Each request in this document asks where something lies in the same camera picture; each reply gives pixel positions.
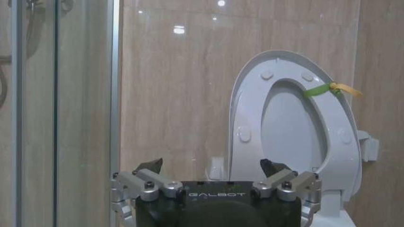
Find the glass door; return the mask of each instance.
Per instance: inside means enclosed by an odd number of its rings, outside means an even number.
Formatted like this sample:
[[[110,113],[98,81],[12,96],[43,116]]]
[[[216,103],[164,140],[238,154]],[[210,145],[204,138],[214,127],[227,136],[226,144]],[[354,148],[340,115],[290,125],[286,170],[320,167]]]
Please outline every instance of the glass door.
[[[112,1],[0,0],[0,226],[110,226]]]

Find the silver metal part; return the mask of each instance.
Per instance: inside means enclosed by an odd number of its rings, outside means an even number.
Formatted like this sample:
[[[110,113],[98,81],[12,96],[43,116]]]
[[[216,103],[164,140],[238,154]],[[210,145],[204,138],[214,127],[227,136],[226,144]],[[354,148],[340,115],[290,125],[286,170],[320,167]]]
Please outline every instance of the silver metal part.
[[[276,174],[267,178],[267,181],[254,182],[252,187],[260,191],[260,198],[270,198],[271,192],[276,189],[278,185],[284,181],[294,179],[295,173],[290,169],[283,169]]]
[[[112,202],[111,208],[115,212],[118,212],[124,227],[134,227],[135,218],[131,205],[126,201]]]
[[[128,194],[119,190],[120,184],[112,179],[111,180],[111,209],[118,213],[119,218],[124,227],[135,226],[135,219],[132,213],[132,207],[127,203]]]
[[[291,180],[291,188],[278,185],[276,195],[283,201],[295,201],[298,194],[316,181],[316,175],[304,172]]]
[[[300,222],[302,227],[311,226],[311,224],[314,222],[315,213],[319,210],[320,210],[320,203],[306,202],[302,205],[302,222]]]
[[[155,184],[162,189],[164,195],[170,198],[175,198],[178,190],[183,188],[183,183],[180,181],[172,181],[167,179],[148,169],[139,170],[136,176],[146,181],[155,182]]]
[[[152,188],[146,188],[146,181],[138,176],[134,176],[132,173],[122,172],[116,177],[116,188],[120,190],[124,195],[128,195],[128,198],[136,199],[140,196],[144,201],[154,201],[159,198],[159,186],[154,185]]]
[[[270,198],[274,188],[267,182],[254,182],[252,187],[260,191],[260,198]]]
[[[314,215],[320,210],[322,180],[318,175],[304,172],[296,178],[278,185],[276,195],[283,201],[295,201],[302,198],[302,225],[308,227],[314,221]]]

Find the screw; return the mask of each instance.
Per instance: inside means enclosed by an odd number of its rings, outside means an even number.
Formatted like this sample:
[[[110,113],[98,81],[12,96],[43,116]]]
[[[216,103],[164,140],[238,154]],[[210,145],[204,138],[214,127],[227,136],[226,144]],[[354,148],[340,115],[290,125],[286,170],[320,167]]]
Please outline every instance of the screw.
[[[154,187],[155,187],[155,183],[152,181],[144,183],[144,189],[152,189]]]
[[[292,189],[292,183],[290,181],[283,182],[283,188],[284,189]]]

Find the white plastic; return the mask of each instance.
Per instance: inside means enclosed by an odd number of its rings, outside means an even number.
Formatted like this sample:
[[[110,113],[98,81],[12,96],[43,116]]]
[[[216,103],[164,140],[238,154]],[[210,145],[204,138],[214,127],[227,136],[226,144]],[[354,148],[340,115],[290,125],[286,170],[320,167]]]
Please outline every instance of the white plastic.
[[[211,164],[206,170],[207,179],[210,181],[223,181],[226,179],[224,163],[224,157],[212,157]]]
[[[356,227],[346,210],[340,210],[338,217],[315,214],[312,227]]]
[[[319,173],[323,194],[331,195],[324,198],[334,201],[322,204],[330,211],[322,217],[339,219],[344,218],[342,203],[359,190],[362,180],[356,124],[343,96],[302,95],[328,82],[324,71],[295,53],[264,52],[248,62],[232,93],[228,177],[263,180],[263,158],[299,172]]]
[[[364,162],[376,161],[379,156],[379,140],[375,139],[366,131],[358,131],[360,142],[362,160]]]

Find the toilet seat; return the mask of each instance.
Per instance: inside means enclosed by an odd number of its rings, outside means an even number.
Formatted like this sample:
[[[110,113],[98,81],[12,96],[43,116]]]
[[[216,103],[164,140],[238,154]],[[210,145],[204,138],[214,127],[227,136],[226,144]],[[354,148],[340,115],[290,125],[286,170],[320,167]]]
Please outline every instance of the toilet seat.
[[[350,105],[344,96],[331,92],[302,95],[331,81],[315,63],[288,51],[264,52],[247,63],[230,108],[231,180],[263,180],[259,161],[268,158],[299,172],[316,172],[322,191],[350,200],[362,181]]]

